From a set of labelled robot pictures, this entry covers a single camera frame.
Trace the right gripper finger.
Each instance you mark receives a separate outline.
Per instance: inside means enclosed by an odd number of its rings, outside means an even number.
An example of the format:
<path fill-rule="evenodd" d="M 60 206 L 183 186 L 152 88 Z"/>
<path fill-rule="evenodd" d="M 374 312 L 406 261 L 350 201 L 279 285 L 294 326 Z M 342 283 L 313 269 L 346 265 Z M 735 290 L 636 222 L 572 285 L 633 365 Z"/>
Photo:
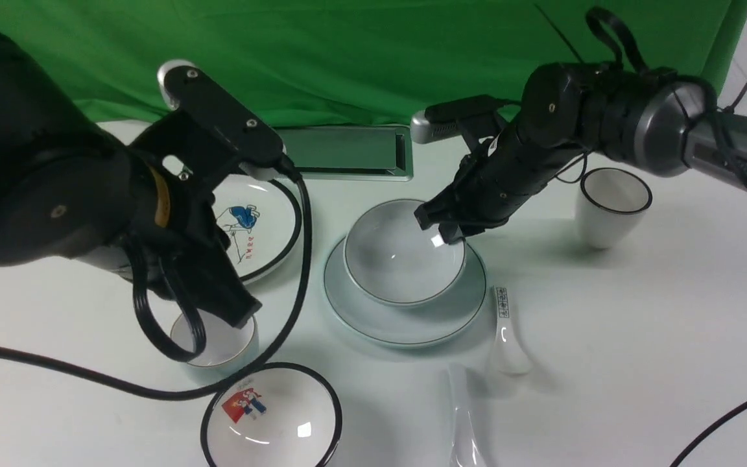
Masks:
<path fill-rule="evenodd" d="M 421 230 L 435 228 L 444 243 L 454 245 L 469 237 L 466 220 L 459 207 L 447 201 L 427 201 L 420 204 L 413 212 Z"/>

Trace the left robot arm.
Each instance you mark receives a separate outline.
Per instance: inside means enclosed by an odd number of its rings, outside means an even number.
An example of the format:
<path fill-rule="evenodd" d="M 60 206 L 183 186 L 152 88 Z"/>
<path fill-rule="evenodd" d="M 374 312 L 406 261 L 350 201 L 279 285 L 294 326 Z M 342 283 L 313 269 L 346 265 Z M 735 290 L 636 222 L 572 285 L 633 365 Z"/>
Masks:
<path fill-rule="evenodd" d="M 0 33 L 0 268 L 64 257 L 243 326 L 261 302 L 217 225 L 217 169 L 235 157 L 173 112 L 125 145 L 88 119 L 17 42 Z"/>

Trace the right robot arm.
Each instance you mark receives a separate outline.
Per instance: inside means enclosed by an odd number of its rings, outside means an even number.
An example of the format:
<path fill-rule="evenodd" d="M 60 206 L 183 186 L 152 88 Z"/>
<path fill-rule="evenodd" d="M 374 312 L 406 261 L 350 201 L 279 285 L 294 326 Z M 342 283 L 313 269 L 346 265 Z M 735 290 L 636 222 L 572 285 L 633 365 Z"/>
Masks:
<path fill-rule="evenodd" d="M 575 157 L 593 152 L 658 177 L 691 169 L 747 191 L 747 116 L 720 109 L 700 78 L 549 63 L 530 75 L 513 103 L 517 114 L 504 119 L 509 104 L 478 95 L 434 104 L 412 120 L 418 144 L 460 136 L 468 146 L 453 181 L 414 212 L 445 243 L 506 224 Z"/>

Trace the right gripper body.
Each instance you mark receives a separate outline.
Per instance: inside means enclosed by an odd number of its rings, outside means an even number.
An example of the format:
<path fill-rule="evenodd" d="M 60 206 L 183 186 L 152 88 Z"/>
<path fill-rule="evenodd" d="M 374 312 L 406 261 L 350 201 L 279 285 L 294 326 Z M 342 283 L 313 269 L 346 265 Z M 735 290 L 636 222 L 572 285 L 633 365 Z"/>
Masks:
<path fill-rule="evenodd" d="M 573 143 L 545 147 L 514 119 L 494 141 L 494 149 L 454 186 L 448 203 L 459 207 L 468 231 L 494 230 L 509 221 L 584 148 Z"/>

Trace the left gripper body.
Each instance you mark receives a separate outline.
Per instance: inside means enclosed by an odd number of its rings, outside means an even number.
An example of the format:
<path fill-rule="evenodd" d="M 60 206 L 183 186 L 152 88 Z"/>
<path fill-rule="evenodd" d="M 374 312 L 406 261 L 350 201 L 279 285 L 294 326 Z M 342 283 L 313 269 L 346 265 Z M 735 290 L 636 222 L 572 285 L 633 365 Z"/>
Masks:
<path fill-rule="evenodd" d="M 165 243 L 156 247 L 158 296 L 191 305 L 243 328 L 261 307 L 226 254 L 230 240 L 217 224 L 214 189 L 240 162 L 239 151 L 187 112 L 175 110 L 131 143 L 169 190 Z"/>

